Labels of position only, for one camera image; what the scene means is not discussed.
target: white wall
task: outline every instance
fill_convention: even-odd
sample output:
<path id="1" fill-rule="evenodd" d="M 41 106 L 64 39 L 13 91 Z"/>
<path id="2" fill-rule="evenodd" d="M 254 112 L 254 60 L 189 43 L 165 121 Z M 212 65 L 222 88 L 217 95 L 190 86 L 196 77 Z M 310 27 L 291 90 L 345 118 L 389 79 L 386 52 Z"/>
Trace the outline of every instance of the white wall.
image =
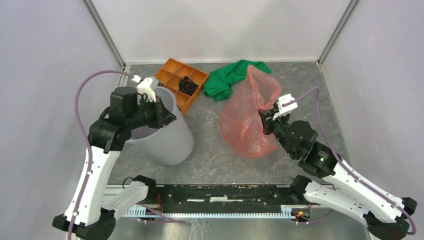
<path id="1" fill-rule="evenodd" d="M 80 0 L 5 0 L 0 7 L 0 239 L 62 240 L 52 227 L 83 168 L 74 94 L 99 70 L 119 66 Z M 99 76 L 80 101 L 89 127 L 117 75 Z"/>
<path id="2" fill-rule="evenodd" d="M 93 0 L 126 62 L 317 60 L 349 0 Z"/>
<path id="3" fill-rule="evenodd" d="M 424 2 L 362 0 L 323 64 L 350 159 L 383 189 L 418 201 L 424 239 Z"/>

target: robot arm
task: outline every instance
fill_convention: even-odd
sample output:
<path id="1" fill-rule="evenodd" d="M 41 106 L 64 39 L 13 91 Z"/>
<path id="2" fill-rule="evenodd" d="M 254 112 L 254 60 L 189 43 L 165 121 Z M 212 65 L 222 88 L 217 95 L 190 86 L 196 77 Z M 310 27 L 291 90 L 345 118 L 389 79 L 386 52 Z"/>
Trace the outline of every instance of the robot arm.
<path id="1" fill-rule="evenodd" d="M 110 106 L 89 128 L 88 141 L 92 150 L 91 171 L 88 172 L 89 155 L 86 151 L 85 164 L 78 186 L 64 214 L 53 219 L 53 227 L 68 231 L 75 217 L 72 232 L 85 240 L 106 240 L 111 235 L 116 221 L 136 203 L 148 195 L 148 187 L 138 179 L 113 199 L 103 202 L 102 198 L 112 168 L 118 159 L 131 131 L 142 127 L 163 128 L 176 119 L 163 105 L 154 92 L 154 77 L 141 80 L 135 76 L 137 89 L 118 87 L 110 94 Z M 80 191 L 83 191 L 78 211 L 74 212 Z"/>
<path id="2" fill-rule="evenodd" d="M 333 184 L 342 189 L 343 193 L 326 188 L 323 191 L 318 183 L 303 176 L 297 176 L 290 187 L 312 203 L 356 219 L 382 240 L 405 237 L 410 225 L 399 208 L 412 215 L 417 202 L 410 197 L 394 196 L 379 188 L 358 174 L 339 155 L 341 163 L 338 162 L 330 148 L 316 141 L 318 133 L 307 121 L 289 123 L 290 113 L 297 108 L 297 103 L 289 104 L 293 100 L 290 94 L 281 96 L 274 103 L 273 109 L 259 112 L 264 134 L 274 134 L 287 154 L 293 160 L 299 160 L 299 167 L 306 173 Z M 390 204 L 381 195 L 394 204 Z"/>

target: orange compartment tray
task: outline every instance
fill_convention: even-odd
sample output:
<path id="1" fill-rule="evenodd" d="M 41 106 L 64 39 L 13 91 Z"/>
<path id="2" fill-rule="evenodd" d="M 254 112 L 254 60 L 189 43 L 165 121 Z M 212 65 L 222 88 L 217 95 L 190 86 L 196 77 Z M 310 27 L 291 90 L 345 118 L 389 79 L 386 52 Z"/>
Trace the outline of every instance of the orange compartment tray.
<path id="1" fill-rule="evenodd" d="M 198 88 L 191 96 L 179 90 L 178 84 L 184 76 L 189 77 L 198 85 Z M 175 94 L 176 102 L 181 109 L 181 113 L 185 115 L 195 99 L 202 92 L 203 85 L 206 80 L 208 80 L 209 74 L 170 58 L 159 71 L 157 71 L 155 77 L 159 79 L 162 87 L 169 89 Z"/>

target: green cloth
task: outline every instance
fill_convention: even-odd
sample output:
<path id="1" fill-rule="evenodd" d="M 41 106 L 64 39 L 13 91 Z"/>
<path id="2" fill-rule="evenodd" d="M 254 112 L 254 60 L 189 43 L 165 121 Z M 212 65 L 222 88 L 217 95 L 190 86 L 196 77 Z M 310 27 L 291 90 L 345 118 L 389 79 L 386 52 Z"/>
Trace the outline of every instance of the green cloth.
<path id="1" fill-rule="evenodd" d="M 271 69 L 262 61 L 240 60 L 211 71 L 203 86 L 204 95 L 213 98 L 215 102 L 230 98 L 231 88 L 235 83 L 246 78 L 249 65 L 267 74 L 271 73 Z"/>

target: translucent plastic bag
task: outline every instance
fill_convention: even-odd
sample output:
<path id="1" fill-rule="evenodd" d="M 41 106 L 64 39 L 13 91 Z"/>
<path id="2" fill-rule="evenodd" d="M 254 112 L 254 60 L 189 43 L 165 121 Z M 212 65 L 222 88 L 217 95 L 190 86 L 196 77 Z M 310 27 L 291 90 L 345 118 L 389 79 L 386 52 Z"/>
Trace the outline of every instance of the translucent plastic bag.
<path id="1" fill-rule="evenodd" d="M 278 148 L 274 135 L 265 135 L 258 110 L 269 110 L 281 94 L 281 85 L 253 65 L 219 116 L 221 134 L 245 158 L 265 156 Z"/>

